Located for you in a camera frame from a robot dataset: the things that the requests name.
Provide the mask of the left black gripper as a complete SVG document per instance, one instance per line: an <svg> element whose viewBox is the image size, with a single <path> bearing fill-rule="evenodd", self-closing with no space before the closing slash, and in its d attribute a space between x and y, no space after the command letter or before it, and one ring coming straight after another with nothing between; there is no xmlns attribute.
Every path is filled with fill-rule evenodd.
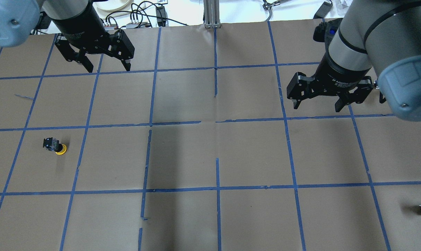
<svg viewBox="0 0 421 251"><path fill-rule="evenodd" d="M121 60L126 71L131 70L134 46L124 30L108 33L91 3L67 19L52 19L60 34L55 46L66 61L78 61L88 73L94 65L86 54L106 54Z"/></svg>

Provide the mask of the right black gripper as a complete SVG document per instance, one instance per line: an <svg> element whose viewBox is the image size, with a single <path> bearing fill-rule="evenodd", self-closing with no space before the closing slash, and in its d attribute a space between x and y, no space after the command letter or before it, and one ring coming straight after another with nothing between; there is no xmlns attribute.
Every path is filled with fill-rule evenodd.
<svg viewBox="0 0 421 251"><path fill-rule="evenodd" d="M287 99L293 101L293 108L298 109L301 102L318 96L338 96L335 112L339 113L351 103L361 104L371 93L372 79L365 70L350 70L339 66L326 52L317 70L311 77L297 72L287 86Z"/></svg>

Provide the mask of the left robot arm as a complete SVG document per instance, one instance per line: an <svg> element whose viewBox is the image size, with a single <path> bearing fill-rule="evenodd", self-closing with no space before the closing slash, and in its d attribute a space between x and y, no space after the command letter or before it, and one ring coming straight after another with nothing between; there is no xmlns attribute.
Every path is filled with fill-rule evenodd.
<svg viewBox="0 0 421 251"><path fill-rule="evenodd" d="M23 44L35 30L44 11L59 29L55 46L68 62L91 73L88 54L105 54L131 69L134 46L124 30L110 34L94 9L92 0L0 0L0 47Z"/></svg>

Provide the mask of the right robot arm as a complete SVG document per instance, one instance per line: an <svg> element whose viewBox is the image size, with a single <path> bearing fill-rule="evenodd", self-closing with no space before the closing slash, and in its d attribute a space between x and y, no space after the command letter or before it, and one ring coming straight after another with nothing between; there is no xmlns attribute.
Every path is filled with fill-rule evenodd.
<svg viewBox="0 0 421 251"><path fill-rule="evenodd" d="M421 0L354 0L343 18L321 22L313 40L325 54L312 76L297 72L290 80L294 109L336 96L339 112L378 89L396 117L421 121Z"/></svg>

